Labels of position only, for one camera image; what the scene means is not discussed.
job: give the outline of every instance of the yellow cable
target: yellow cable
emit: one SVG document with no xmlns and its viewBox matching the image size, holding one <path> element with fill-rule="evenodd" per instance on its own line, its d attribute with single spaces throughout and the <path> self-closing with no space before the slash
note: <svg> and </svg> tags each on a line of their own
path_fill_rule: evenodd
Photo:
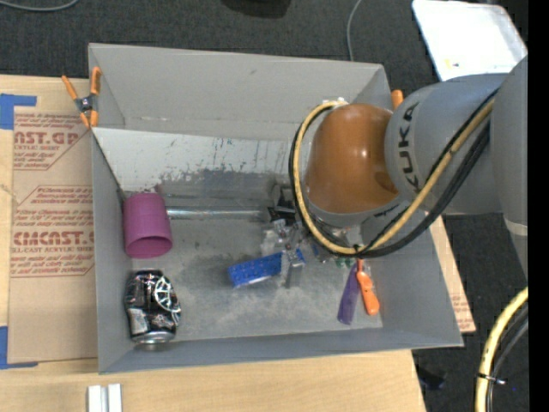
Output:
<svg viewBox="0 0 549 412">
<path fill-rule="evenodd" d="M 524 288 L 513 300 L 505 307 L 494 324 L 488 340 L 486 341 L 484 352 L 479 366 L 479 374 L 490 376 L 492 373 L 492 364 L 494 355 L 498 349 L 499 339 L 503 334 L 509 321 L 515 313 L 528 300 L 528 287 Z M 477 377 L 476 392 L 474 399 L 475 412 L 486 412 L 486 395 L 490 380 L 483 377 Z"/>
<path fill-rule="evenodd" d="M 456 138 L 452 146 L 443 155 L 443 158 L 439 161 L 439 163 L 435 167 L 435 170 L 433 171 L 431 177 L 427 180 L 427 182 L 425 183 L 425 186 L 421 189 L 418 196 L 413 200 L 413 202 L 410 204 L 407 210 L 395 222 L 395 224 L 390 228 L 390 230 L 383 237 L 378 239 L 376 243 L 374 243 L 374 245 L 370 247 L 368 250 L 374 249 L 386 243 L 391 238 L 393 238 L 399 230 L 402 229 L 402 227 L 407 223 L 407 221 L 410 219 L 412 214 L 425 201 L 425 198 L 427 197 L 429 192 L 431 192 L 431 189 L 433 188 L 433 186 L 440 179 L 441 175 L 443 174 L 446 167 L 449 165 L 454 154 L 462 147 L 463 143 L 469 138 L 469 136 L 473 133 L 473 131 L 476 130 L 476 128 L 480 124 L 482 124 L 485 121 L 485 119 L 488 117 L 488 115 L 492 111 L 493 103 L 494 103 L 494 99 L 492 98 L 479 110 L 479 112 L 477 112 L 477 114 L 474 116 L 474 118 L 471 120 L 468 126 Z M 330 241 L 328 238 L 326 238 L 317 229 L 316 224 L 311 219 L 311 216 L 309 215 L 309 212 L 306 208 L 305 199 L 303 197 L 303 192 L 301 190 L 301 181 L 300 181 L 300 175 L 299 175 L 299 153 L 301 150 L 301 143 L 303 142 L 305 132 L 307 131 L 307 128 L 310 125 L 310 123 L 320 113 L 324 112 L 325 110 L 336 108 L 338 106 L 344 106 L 347 104 L 348 103 L 344 100 L 332 100 L 332 101 L 324 102 L 323 104 L 315 107 L 309 113 L 309 115 L 305 118 L 305 120 L 301 124 L 298 131 L 298 135 L 296 136 L 296 139 L 295 139 L 292 171 L 293 171 L 294 190 L 295 190 L 297 205 L 301 211 L 300 213 L 303 219 L 307 223 L 307 227 L 311 230 L 315 238 L 330 251 L 334 251 L 343 255 L 357 255 L 364 252 L 366 250 L 366 246 L 361 246 L 357 250 L 354 247 L 345 247 L 342 245 L 338 245 Z"/>
</svg>

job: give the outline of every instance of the orange object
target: orange object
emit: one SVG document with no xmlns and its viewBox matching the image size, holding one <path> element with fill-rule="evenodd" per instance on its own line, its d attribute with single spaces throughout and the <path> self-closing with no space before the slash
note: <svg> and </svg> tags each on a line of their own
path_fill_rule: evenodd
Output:
<svg viewBox="0 0 549 412">
<path fill-rule="evenodd" d="M 370 104 L 333 110 L 312 140 L 305 173 L 311 202 L 326 212 L 377 209 L 398 195 L 385 165 L 384 138 L 391 112 Z"/>
<path fill-rule="evenodd" d="M 364 259 L 357 259 L 357 281 L 360 285 L 360 292 L 362 293 L 362 301 L 364 302 L 364 308 L 370 316 L 375 316 L 379 313 L 379 299 L 373 292 L 374 284 L 371 278 L 364 271 Z"/>
<path fill-rule="evenodd" d="M 102 75 L 101 69 L 99 67 L 94 67 L 90 82 L 90 95 L 86 98 L 79 98 L 74 86 L 69 81 L 69 78 L 65 75 L 61 76 L 61 80 L 64 82 L 70 98 L 75 102 L 76 107 L 80 111 L 81 121 L 88 129 L 97 126 L 97 123 L 99 122 L 99 114 L 95 109 L 95 99 L 99 96 L 101 91 L 100 78 Z"/>
<path fill-rule="evenodd" d="M 404 101 L 404 94 L 402 93 L 402 90 L 393 90 L 391 92 L 391 99 L 393 101 L 393 110 L 396 110 L 396 108 Z"/>
</svg>

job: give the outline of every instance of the soda can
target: soda can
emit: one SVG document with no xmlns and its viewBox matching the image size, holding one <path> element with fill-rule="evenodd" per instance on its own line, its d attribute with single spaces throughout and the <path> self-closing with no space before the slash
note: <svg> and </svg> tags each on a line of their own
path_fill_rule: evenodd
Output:
<svg viewBox="0 0 549 412">
<path fill-rule="evenodd" d="M 181 305 L 161 270 L 134 272 L 126 285 L 124 308 L 130 336 L 138 343 L 163 343 L 175 337 Z"/>
</svg>

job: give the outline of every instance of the white paper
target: white paper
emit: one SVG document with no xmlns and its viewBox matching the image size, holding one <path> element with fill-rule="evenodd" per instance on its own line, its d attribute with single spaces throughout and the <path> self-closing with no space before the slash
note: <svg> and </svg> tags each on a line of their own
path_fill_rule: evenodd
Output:
<svg viewBox="0 0 549 412">
<path fill-rule="evenodd" d="M 528 53 L 501 6 L 413 0 L 412 9 L 441 81 L 508 73 Z"/>
</svg>

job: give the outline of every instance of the metal rod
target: metal rod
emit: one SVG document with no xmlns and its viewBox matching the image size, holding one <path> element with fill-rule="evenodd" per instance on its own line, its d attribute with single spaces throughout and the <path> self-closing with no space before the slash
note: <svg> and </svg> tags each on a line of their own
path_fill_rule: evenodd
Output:
<svg viewBox="0 0 549 412">
<path fill-rule="evenodd" d="M 168 206 L 166 212 L 170 220 L 218 220 L 218 219 L 251 219 L 264 220 L 265 211 L 260 209 L 232 208 L 185 208 Z"/>
</svg>

